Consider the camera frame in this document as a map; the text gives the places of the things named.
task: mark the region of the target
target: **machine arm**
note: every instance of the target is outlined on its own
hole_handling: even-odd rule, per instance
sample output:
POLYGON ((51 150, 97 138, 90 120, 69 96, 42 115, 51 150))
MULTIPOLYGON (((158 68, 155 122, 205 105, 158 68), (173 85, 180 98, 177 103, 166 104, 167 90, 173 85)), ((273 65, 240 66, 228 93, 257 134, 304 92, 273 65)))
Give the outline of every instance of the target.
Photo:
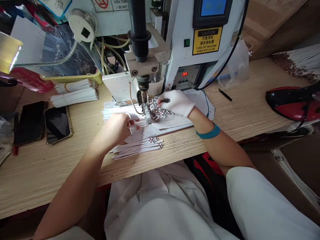
MULTIPOLYGON (((148 41, 151 33, 146 26, 145 0, 128 0, 131 30, 128 38, 132 43, 132 51, 138 63, 146 62, 149 53, 148 41)), ((147 102, 150 75, 137 76, 142 103, 147 102)))

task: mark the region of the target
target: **teal wristband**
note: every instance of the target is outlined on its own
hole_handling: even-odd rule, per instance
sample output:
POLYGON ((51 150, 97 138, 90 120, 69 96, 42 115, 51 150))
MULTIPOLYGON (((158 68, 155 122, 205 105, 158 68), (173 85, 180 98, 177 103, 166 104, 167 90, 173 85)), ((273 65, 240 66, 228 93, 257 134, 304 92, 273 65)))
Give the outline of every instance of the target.
POLYGON ((219 135, 220 128, 215 124, 215 127, 211 132, 208 132, 206 134, 199 134, 198 132, 196 133, 201 139, 211 139, 219 135))

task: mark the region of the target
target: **blue screen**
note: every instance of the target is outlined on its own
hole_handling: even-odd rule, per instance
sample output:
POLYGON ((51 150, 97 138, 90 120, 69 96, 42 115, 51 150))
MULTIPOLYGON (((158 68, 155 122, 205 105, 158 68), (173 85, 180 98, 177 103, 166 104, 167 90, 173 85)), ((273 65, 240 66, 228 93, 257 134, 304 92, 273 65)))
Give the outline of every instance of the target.
POLYGON ((227 0, 202 0, 201 17, 223 15, 227 0))

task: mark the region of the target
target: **black smartphone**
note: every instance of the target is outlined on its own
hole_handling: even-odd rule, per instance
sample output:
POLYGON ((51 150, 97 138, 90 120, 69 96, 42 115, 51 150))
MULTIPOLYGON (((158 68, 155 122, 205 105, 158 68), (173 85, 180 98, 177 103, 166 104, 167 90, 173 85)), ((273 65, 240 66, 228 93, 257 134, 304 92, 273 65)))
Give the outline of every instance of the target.
POLYGON ((40 101, 24 105, 18 124, 15 145, 42 139, 44 136, 44 111, 48 108, 48 102, 40 101))
POLYGON ((73 135, 68 107, 50 108, 45 111, 47 144, 53 145, 73 135))

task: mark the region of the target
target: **white sleeve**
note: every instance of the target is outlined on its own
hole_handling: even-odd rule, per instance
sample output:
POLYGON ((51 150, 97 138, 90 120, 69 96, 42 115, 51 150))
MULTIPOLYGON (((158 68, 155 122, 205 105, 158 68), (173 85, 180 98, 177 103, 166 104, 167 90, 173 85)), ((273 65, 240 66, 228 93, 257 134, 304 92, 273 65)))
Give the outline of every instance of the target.
POLYGON ((246 240, 320 238, 320 227, 257 170, 234 167, 226 178, 231 210, 246 240))
POLYGON ((48 238, 47 240, 94 240, 94 238, 83 229, 74 226, 55 237, 48 238))

